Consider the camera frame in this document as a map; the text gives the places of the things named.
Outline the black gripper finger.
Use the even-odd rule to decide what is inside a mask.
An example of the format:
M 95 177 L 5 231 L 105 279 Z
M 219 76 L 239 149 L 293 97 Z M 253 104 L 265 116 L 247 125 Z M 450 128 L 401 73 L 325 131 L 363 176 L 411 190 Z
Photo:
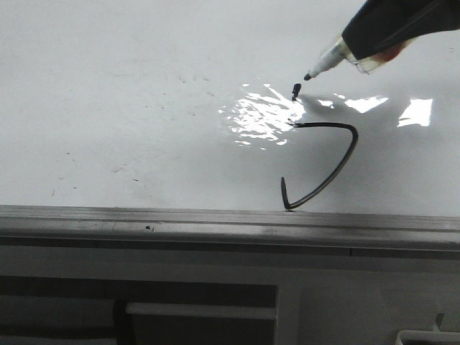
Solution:
M 419 36 L 458 28 L 457 0 L 374 0 L 364 3 L 341 36 L 361 60 Z

